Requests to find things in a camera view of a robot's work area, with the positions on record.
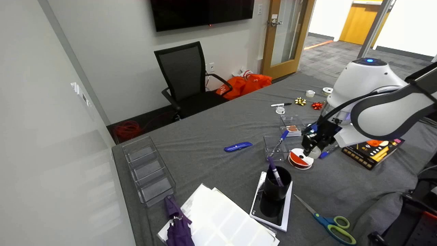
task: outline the wall outlet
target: wall outlet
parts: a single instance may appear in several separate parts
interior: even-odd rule
[[[241,69],[233,72],[233,76],[244,76],[245,75],[245,68],[242,66]]]
[[[72,84],[72,87],[73,87],[73,90],[77,92],[77,95],[84,99],[85,105],[87,105],[87,106],[91,106],[91,101],[89,101],[89,98],[85,95],[85,92],[82,91],[81,84],[80,84],[78,81],[72,81],[70,84]]]
[[[261,13],[263,13],[263,4],[259,4],[257,13],[259,13],[259,15],[261,15]]]
[[[210,71],[210,72],[214,72],[215,68],[216,68],[216,64],[215,64],[215,62],[210,62],[210,64],[208,64],[208,71]]]

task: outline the wall-mounted tv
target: wall-mounted tv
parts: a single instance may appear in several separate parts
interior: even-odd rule
[[[252,19],[255,0],[151,0],[158,31]]]

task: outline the door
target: door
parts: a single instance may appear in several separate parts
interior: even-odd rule
[[[384,27],[391,9],[394,8],[395,0],[390,0],[387,13],[384,13],[382,23],[379,24],[375,38],[371,46],[379,39],[379,35]],[[364,45],[373,27],[373,23],[384,6],[384,0],[368,0],[353,2],[347,20],[345,23],[341,40]]]
[[[297,72],[315,1],[271,1],[263,73],[281,77]]]

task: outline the office chair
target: office chair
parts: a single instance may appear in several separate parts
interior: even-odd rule
[[[207,76],[215,76],[227,84],[226,92],[231,91],[233,86],[216,73],[207,73],[201,42],[156,50],[155,54],[169,84],[163,90],[163,95],[177,110],[177,118],[192,116],[227,101],[215,91],[205,91]]]

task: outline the table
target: table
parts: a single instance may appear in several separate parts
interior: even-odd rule
[[[315,90],[315,99],[324,99],[323,80],[296,73],[270,87],[226,102],[203,113],[166,125],[141,138],[152,138],[175,180],[175,196],[184,203],[201,184],[218,187],[246,211],[250,210],[260,172],[267,169],[264,138],[267,129],[279,125],[271,103],[305,97]],[[306,106],[286,106],[306,122],[320,110]],[[368,244],[368,233],[384,229],[402,207],[399,194],[414,188],[417,173],[437,150],[437,129],[425,122],[416,124],[403,146],[373,170],[368,170],[342,151],[317,159],[312,169],[296,169],[282,163],[294,179],[294,192],[324,214],[343,214],[352,221],[352,232],[360,244]],[[252,147],[226,153],[225,146],[249,140]],[[140,203],[129,173],[123,146],[114,147],[125,199],[137,244],[162,244],[156,236],[166,224],[164,203],[145,207]],[[289,232],[278,230],[282,244],[339,244],[294,198]]]

